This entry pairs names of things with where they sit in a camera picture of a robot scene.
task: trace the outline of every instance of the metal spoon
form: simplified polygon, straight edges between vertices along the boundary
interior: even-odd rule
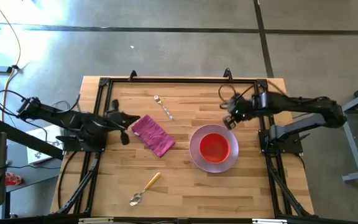
[[[134,194],[133,197],[131,197],[131,199],[129,200],[129,205],[134,206],[137,205],[141,200],[142,200],[142,194],[149,189],[159,178],[161,177],[161,173],[158,172],[152,180],[150,180],[150,182],[146,185],[146,187],[144,187],[143,191],[141,193],[138,194]]]

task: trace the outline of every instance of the power cord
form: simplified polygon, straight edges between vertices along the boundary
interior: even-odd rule
[[[9,119],[12,121],[12,124],[15,128],[17,128],[15,122],[13,122],[13,119],[11,117],[11,115],[7,114],[7,116],[9,117]]]
[[[33,169],[60,169],[60,167],[53,167],[53,168],[49,168],[49,167],[42,167],[42,166],[30,166],[30,165],[26,165],[26,166],[21,166],[21,167],[16,167],[16,166],[3,166],[3,167],[0,167],[0,169],[3,169],[3,168],[15,168],[15,169],[21,169],[21,168],[25,168],[25,167],[31,167]]]
[[[9,77],[7,78],[6,80],[6,83],[5,83],[5,87],[4,87],[4,90],[7,91],[7,88],[9,86],[9,83],[11,82],[11,80],[13,79],[14,75],[14,71],[15,69],[19,69],[19,67],[17,66],[17,64],[19,63],[19,60],[20,60],[20,56],[21,56],[21,53],[22,53],[22,48],[20,46],[20,41],[19,41],[19,38],[17,37],[17,34],[15,32],[15,30],[13,29],[11,23],[8,21],[8,19],[6,18],[5,14],[2,12],[2,10],[0,9],[0,13],[2,14],[2,16],[5,18],[6,22],[8,23],[9,27],[11,27],[12,31],[13,31],[13,34],[15,35],[16,37],[16,40],[17,40],[17,45],[19,46],[19,55],[17,57],[17,60],[16,60],[16,64],[12,66],[12,71],[11,71],[11,74],[9,74]],[[6,103],[6,93],[4,92],[4,95],[2,97],[2,107],[5,108],[5,103]],[[1,112],[1,121],[4,122],[4,113],[3,111]]]
[[[78,105],[79,100],[80,100],[80,94],[78,94],[77,99],[75,100],[75,103],[74,103],[74,105],[73,105],[71,108],[69,108],[69,109],[67,109],[67,110],[65,110],[65,111],[55,112],[55,114],[62,114],[62,113],[67,113],[67,112],[72,111],[72,110],[75,108],[75,106]]]
[[[303,161],[302,157],[301,157],[298,153],[294,153],[294,155],[296,155],[297,157],[299,157],[299,159],[300,159],[301,162],[302,162],[303,169],[306,169],[306,168],[305,168],[305,162]]]
[[[61,203],[61,196],[60,196],[60,189],[62,187],[62,180],[63,180],[63,176],[65,175],[65,172],[66,172],[66,168],[67,168],[67,164],[71,161],[71,159],[74,157],[74,155],[76,154],[77,152],[73,152],[69,158],[67,159],[67,162],[66,164],[64,165],[63,167],[63,170],[62,170],[62,174],[60,175],[60,178],[59,178],[59,183],[58,183],[58,187],[57,187],[57,205],[58,205],[58,208],[61,209],[62,207],[62,203]]]
[[[230,87],[230,88],[233,90],[234,94],[235,94],[235,95],[237,94],[237,91],[236,91],[236,89],[234,88],[234,86],[232,86],[232,85],[230,85],[230,84],[223,84],[223,85],[221,85],[221,86],[219,87],[219,89],[218,89],[218,96],[219,96],[219,98],[222,100],[222,103],[219,105],[219,107],[220,107],[221,109],[227,109],[227,104],[228,104],[227,100],[225,100],[225,99],[222,97],[222,94],[221,94],[221,89],[222,89],[222,87],[224,87],[224,86]],[[245,93],[247,93],[252,87],[254,87],[254,86],[250,86],[250,87],[248,87],[245,91],[243,91],[243,92],[234,100],[234,103],[236,103],[237,100],[238,100],[240,97],[242,97]]]

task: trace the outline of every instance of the black stand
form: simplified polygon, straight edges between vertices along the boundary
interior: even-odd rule
[[[232,82],[233,82],[233,76],[231,75],[230,68],[226,68],[226,69],[225,69],[224,74],[223,74],[223,77],[224,77],[224,78],[228,77],[228,78],[229,78],[229,83],[232,83]]]
[[[133,79],[134,77],[136,77],[136,76],[137,76],[136,71],[135,71],[135,70],[132,70],[131,75],[129,75],[128,81],[131,82],[132,79]]]
[[[2,205],[2,218],[11,217],[11,193],[5,190],[5,202]]]
[[[61,149],[41,139],[31,136],[30,134],[27,134],[19,129],[13,128],[12,126],[2,121],[0,121],[0,133],[6,133],[7,138],[14,142],[35,149],[48,156],[52,156],[53,158],[60,159],[60,160],[63,159],[63,154]]]
[[[71,208],[73,207],[74,203],[76,202],[80,194],[82,194],[82,191],[84,190],[88,182],[93,177],[95,168],[99,166],[99,161],[100,161],[100,153],[97,152],[95,153],[95,158],[93,160],[92,167],[88,170],[84,178],[81,180],[78,188],[74,191],[74,194],[70,197],[70,199],[66,202],[66,204],[64,204],[63,207],[59,209],[58,212],[56,212],[56,214],[68,214],[68,212],[71,210]]]

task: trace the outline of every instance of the pink cloth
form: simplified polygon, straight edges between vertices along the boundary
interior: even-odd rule
[[[162,129],[149,115],[145,115],[132,126],[132,131],[153,150],[162,157],[174,144],[175,140]]]

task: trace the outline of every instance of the butcher block tabletop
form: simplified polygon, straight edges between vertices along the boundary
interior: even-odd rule
[[[84,77],[79,102],[82,111],[93,112],[99,79],[100,77]],[[269,80],[286,91],[283,79]],[[220,85],[114,83],[111,99],[119,100],[120,111],[139,116],[148,114],[171,135],[176,144],[163,157],[158,158],[130,129],[127,133],[131,142],[126,146],[121,144],[119,131],[110,132],[106,150],[101,154],[92,217],[273,217],[265,157],[260,153],[257,134],[260,129],[258,118],[241,122],[232,130],[239,143],[239,157],[233,168],[212,174],[199,169],[191,160],[191,135],[206,124],[223,125],[222,118],[227,115],[227,111],[219,109]],[[237,92],[243,92],[250,85],[233,86]],[[277,90],[269,85],[269,91]],[[244,97],[250,98],[253,92],[251,89]],[[107,91],[104,90],[101,105],[104,105],[106,94]],[[229,98],[232,94],[230,88],[222,88],[224,98]],[[171,112],[173,121],[155,102],[154,95],[158,95]],[[291,113],[276,114],[275,121],[277,124],[291,123]],[[84,153],[79,152],[68,164],[60,191],[62,204],[78,186],[83,158]],[[67,159],[68,155],[65,156],[62,167]],[[300,159],[292,154],[283,154],[282,159],[288,188],[305,210],[313,213]],[[141,203],[130,206],[129,199],[142,191],[158,172],[162,173],[162,177],[146,191]],[[282,195],[278,187],[277,189],[280,208],[284,211]],[[88,191],[89,186],[84,191],[82,210],[86,205]],[[57,210],[56,189],[51,212]]]

